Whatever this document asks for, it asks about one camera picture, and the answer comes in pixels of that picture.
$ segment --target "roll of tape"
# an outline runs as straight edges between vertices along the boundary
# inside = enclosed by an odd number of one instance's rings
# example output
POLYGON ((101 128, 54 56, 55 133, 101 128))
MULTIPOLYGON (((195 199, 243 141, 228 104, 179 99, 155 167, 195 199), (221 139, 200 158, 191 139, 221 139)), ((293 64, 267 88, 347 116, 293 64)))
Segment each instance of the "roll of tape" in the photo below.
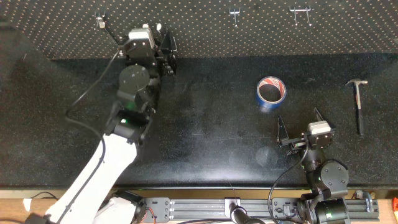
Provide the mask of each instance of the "roll of tape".
POLYGON ((265 108, 270 108, 270 109, 278 108, 285 99, 286 93, 287 92, 285 84, 276 77, 265 77, 257 84, 257 100, 259 104, 265 108), (278 88, 280 92, 280 99, 277 101, 268 101, 264 99, 264 96, 261 96, 260 94, 260 87, 262 87, 263 85, 273 85, 276 88, 278 88))

